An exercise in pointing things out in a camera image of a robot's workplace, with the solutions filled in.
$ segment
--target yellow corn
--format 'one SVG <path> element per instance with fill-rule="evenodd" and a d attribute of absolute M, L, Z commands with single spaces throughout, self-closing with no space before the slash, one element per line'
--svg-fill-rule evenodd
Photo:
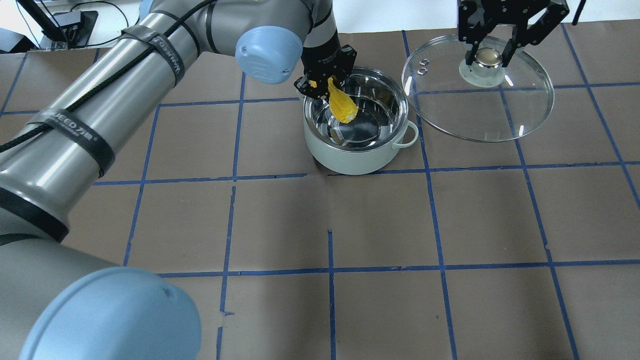
<path fill-rule="evenodd" d="M 328 80 L 329 109 L 333 116 L 343 124 L 350 123 L 358 114 L 358 107 L 349 95 L 338 89 L 333 84 L 333 78 Z"/>

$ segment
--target black strap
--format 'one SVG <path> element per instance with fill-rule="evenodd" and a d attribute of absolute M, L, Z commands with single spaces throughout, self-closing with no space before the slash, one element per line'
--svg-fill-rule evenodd
<path fill-rule="evenodd" d="M 333 14 L 333 5 L 331 5 L 331 7 L 329 8 L 329 12 L 320 21 L 315 23 L 313 27 L 317 28 L 318 26 L 324 24 L 327 20 L 329 20 L 329 18 L 331 17 L 331 14 Z"/>
<path fill-rule="evenodd" d="M 29 124 L 48 124 L 78 144 L 98 163 L 100 177 L 104 176 L 116 160 L 107 141 L 77 116 L 64 109 L 45 109 Z"/>
<path fill-rule="evenodd" d="M 186 69 L 180 54 L 175 50 L 169 39 L 150 29 L 144 25 L 134 25 L 122 30 L 121 38 L 134 38 L 142 41 L 150 46 L 155 47 L 156 51 L 166 60 L 175 76 L 175 85 L 178 85 L 184 77 Z"/>
<path fill-rule="evenodd" d="M 57 218 L 53 217 L 43 209 L 40 209 L 38 206 L 24 200 L 22 197 L 19 197 L 18 195 L 15 195 L 3 188 L 0 188 L 0 208 L 23 218 L 35 227 L 47 233 L 57 242 L 62 242 L 62 239 L 64 239 L 69 233 L 65 224 L 60 222 Z"/>

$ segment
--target black cable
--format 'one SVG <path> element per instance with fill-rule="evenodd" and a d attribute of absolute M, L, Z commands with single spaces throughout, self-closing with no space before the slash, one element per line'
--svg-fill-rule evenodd
<path fill-rule="evenodd" d="M 80 5 L 95 4 L 95 3 L 108 4 L 108 5 L 111 5 L 111 6 L 115 7 L 122 14 L 122 16 L 124 17 L 124 21 L 126 21 L 126 23 L 127 23 L 127 27 L 129 27 L 129 19 L 127 18 L 126 14 L 122 11 L 122 9 L 118 5 L 116 5 L 114 3 L 110 3 L 109 1 L 85 1 L 83 3 L 75 4 L 74 6 L 71 7 L 71 9 L 69 9 L 69 11 L 70 12 L 74 11 L 74 9 L 77 8 Z"/>
<path fill-rule="evenodd" d="M 199 3 L 194 8 L 189 10 L 186 14 L 184 14 L 182 17 L 180 17 L 171 27 L 169 27 L 164 32 L 164 35 L 166 37 L 169 37 L 185 21 L 187 21 L 187 19 L 190 18 L 194 13 L 196 13 L 197 11 L 199 11 L 200 9 L 204 8 L 205 6 L 207 6 L 209 4 L 215 3 L 216 1 L 217 0 L 203 0 L 201 3 Z M 96 85 L 94 88 L 92 88 L 88 92 L 86 92 L 84 95 L 82 95 L 80 98 L 78 98 L 78 100 L 74 101 L 74 103 L 71 104 L 70 106 L 68 106 L 66 110 L 69 111 L 69 112 L 76 111 L 80 106 L 82 106 L 84 103 L 89 101 L 92 97 L 94 97 L 97 93 L 99 93 L 100 91 L 105 89 L 107 86 L 112 84 L 114 81 L 116 81 L 117 79 L 122 77 L 126 72 L 131 70 L 133 67 L 135 67 L 137 64 L 139 64 L 142 60 L 144 60 L 144 58 L 146 58 L 149 54 L 151 54 L 153 52 L 154 52 L 154 48 L 153 47 L 146 48 L 142 53 L 140 53 L 135 58 L 133 58 L 127 65 L 125 65 L 120 70 L 116 71 L 113 75 L 108 77 L 106 80 L 104 80 L 103 82 L 101 82 L 100 84 Z M 36 136 L 36 135 L 38 135 L 40 133 L 43 133 L 44 131 L 48 131 L 50 129 L 52 129 L 52 127 L 50 125 L 42 124 L 42 125 L 36 127 L 35 129 L 29 131 L 28 133 L 26 133 L 26 134 L 24 134 L 22 136 L 19 136 L 16 139 L 13 139 L 12 141 L 10 141 L 8 143 L 6 143 L 4 145 L 0 145 L 0 152 L 7 151 L 8 149 L 11 149 L 12 147 L 18 146 L 21 143 L 31 139 L 32 137 L 34 137 L 34 136 Z"/>
<path fill-rule="evenodd" d="M 584 9 L 584 5 L 587 3 L 587 0 L 580 0 L 580 4 L 578 4 L 578 10 L 575 12 L 575 16 L 573 17 L 573 22 L 571 25 L 576 26 L 578 24 L 578 19 L 580 18 L 580 14 L 582 14 L 582 10 Z"/>
<path fill-rule="evenodd" d="M 80 5 L 84 5 L 84 4 L 95 4 L 95 3 L 108 4 L 108 5 L 111 5 L 111 6 L 115 7 L 115 8 L 116 8 L 116 9 L 117 9 L 121 14 L 122 14 L 122 17 L 124 17 L 124 21 L 127 23 L 127 27 L 129 27 L 129 19 L 127 18 L 127 15 L 122 11 L 122 9 L 121 9 L 118 5 L 116 5 L 116 4 L 114 4 L 114 3 L 110 3 L 110 2 L 108 2 L 108 1 L 85 1 L 85 2 L 83 2 L 83 3 L 77 3 L 77 4 L 75 4 L 74 6 L 72 6 L 72 7 L 71 7 L 71 9 L 69 9 L 69 11 L 70 11 L 70 12 L 74 11 L 74 9 L 75 9 L 75 8 L 77 8 L 77 7 L 78 7 L 78 6 L 80 6 Z M 112 41 L 114 41 L 114 40 L 118 40 L 118 38 L 119 38 L 119 37 L 120 37 L 120 36 L 117 36 L 117 37 L 115 37 L 115 38 L 109 39 L 109 40 L 107 40 L 107 41 L 100 42 L 100 43 L 98 43 L 98 44 L 86 44 L 86 45 L 79 45 L 79 46 L 75 46 L 75 48 L 76 48 L 76 49 L 84 49 L 85 47 L 100 46 L 100 45 L 108 44 L 108 43 L 110 43 L 110 42 L 112 42 Z"/>
<path fill-rule="evenodd" d="M 92 88 L 91 90 L 84 93 L 84 95 L 80 96 L 80 98 L 78 98 L 78 100 L 74 101 L 73 104 L 68 106 L 66 110 L 69 112 L 76 111 L 80 106 L 82 106 L 84 103 L 89 101 L 92 97 L 94 97 L 97 93 L 101 92 L 104 88 L 112 84 L 114 81 L 119 79 L 127 71 L 133 69 L 134 66 L 139 64 L 139 62 L 144 60 L 144 58 L 146 58 L 149 54 L 153 52 L 154 52 L 153 47 L 146 48 L 142 53 L 140 53 L 138 56 L 133 58 L 127 65 L 124 65 L 124 67 L 122 67 L 120 70 L 116 71 L 115 73 L 113 73 L 113 75 L 108 77 L 106 80 L 96 85 L 95 88 Z"/>
<path fill-rule="evenodd" d="M 79 45 L 79 46 L 74 46 L 74 49 L 84 49 L 85 47 L 91 47 L 91 46 L 100 46 L 100 45 L 104 45 L 104 44 L 108 44 L 114 40 L 118 40 L 120 38 L 120 36 L 117 36 L 115 38 L 110 38 L 107 41 L 103 41 L 103 42 L 99 42 L 98 44 L 86 44 L 86 45 Z"/>
<path fill-rule="evenodd" d="M 36 45 L 36 47 L 38 49 L 42 50 L 42 48 L 40 47 L 40 44 L 38 44 L 38 39 L 36 38 L 36 36 L 33 34 L 33 31 L 31 30 L 31 26 L 29 26 L 29 22 L 27 22 L 27 19 L 25 19 L 24 15 L 22 14 L 22 10 L 20 10 L 21 6 L 18 4 L 18 0 L 15 0 L 15 7 L 18 8 L 18 12 L 20 13 L 20 16 L 22 17 L 22 20 L 24 20 L 24 24 L 29 29 L 29 32 L 31 33 L 31 36 L 33 37 L 34 44 Z"/>
<path fill-rule="evenodd" d="M 35 129 L 29 131 L 28 133 L 25 133 L 23 135 L 18 136 L 17 138 L 11 140 L 10 142 L 4 144 L 4 145 L 0 145 L 0 152 L 4 152 L 7 151 L 9 149 L 11 149 L 12 147 L 16 147 L 20 144 L 22 144 L 23 142 L 35 137 L 36 135 L 39 135 L 40 133 L 43 133 L 49 129 L 52 129 L 51 125 L 49 124 L 42 124 L 38 127 L 36 127 Z"/>
<path fill-rule="evenodd" d="M 187 21 L 187 19 L 190 18 L 193 14 L 195 14 L 197 11 L 199 11 L 200 9 L 204 8 L 205 6 L 207 6 L 207 5 L 211 4 L 211 3 L 215 3 L 216 1 L 217 0 L 203 0 L 202 2 L 197 4 L 194 8 L 192 8 L 187 13 L 185 13 L 182 17 L 180 17 L 176 22 L 174 22 L 173 25 L 170 26 L 164 32 L 164 35 L 166 37 L 171 36 L 171 34 L 173 34 L 174 31 L 176 31 L 182 24 L 184 24 L 184 22 Z M 134 66 L 139 64 L 139 62 L 141 62 L 144 58 L 146 58 L 149 54 L 151 54 L 153 52 L 154 52 L 154 50 L 153 50 L 152 47 L 147 48 L 140 55 L 136 56 L 127 65 L 125 65 L 122 69 L 118 70 L 113 75 L 108 77 L 106 80 L 104 80 L 100 84 L 96 85 L 96 87 L 92 88 L 91 90 L 86 92 L 84 95 L 80 96 L 80 98 L 78 98 L 78 100 L 74 101 L 74 103 L 71 104 L 69 107 L 67 107 L 66 110 L 69 111 L 69 112 L 76 111 L 80 106 L 82 106 L 84 103 L 89 101 L 89 99 L 91 99 L 93 96 L 95 96 L 95 94 L 99 93 L 100 91 L 105 89 L 107 86 L 112 84 L 114 81 L 119 79 L 127 71 L 131 70 Z"/>
<path fill-rule="evenodd" d="M 62 35 L 65 37 L 65 41 L 67 42 L 67 49 L 68 49 L 70 46 L 70 43 L 69 43 L 69 39 L 67 38 L 67 33 L 64 30 L 62 30 L 62 27 L 60 26 L 60 23 L 58 22 L 58 20 L 56 20 L 56 17 L 53 16 L 53 14 L 49 11 L 49 8 L 47 7 L 47 5 L 44 5 L 44 2 L 42 0 L 40 0 L 40 4 L 44 8 L 44 10 L 47 11 L 49 16 L 51 16 L 51 19 L 53 20 L 53 22 L 55 22 L 56 25 L 58 25 L 58 29 L 60 29 L 60 32 L 62 32 Z"/>

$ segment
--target lid knob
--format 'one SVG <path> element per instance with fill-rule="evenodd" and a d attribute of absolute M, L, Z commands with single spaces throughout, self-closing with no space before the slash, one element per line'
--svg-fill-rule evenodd
<path fill-rule="evenodd" d="M 476 53 L 476 63 L 481 67 L 495 69 L 502 65 L 502 55 L 490 47 L 483 47 Z"/>

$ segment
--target table surface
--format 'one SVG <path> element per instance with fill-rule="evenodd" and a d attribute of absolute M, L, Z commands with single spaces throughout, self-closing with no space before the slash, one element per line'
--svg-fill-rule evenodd
<path fill-rule="evenodd" d="M 556 87 L 533 134 L 466 142 L 412 113 L 420 142 L 356 177 L 314 161 L 291 81 L 203 54 L 63 244 L 184 288 L 199 359 L 637 359 L 639 31 L 561 26 L 528 49 Z M 341 41 L 400 81 L 411 51 L 452 32 Z M 1 55 L 0 141 L 104 52 Z"/>

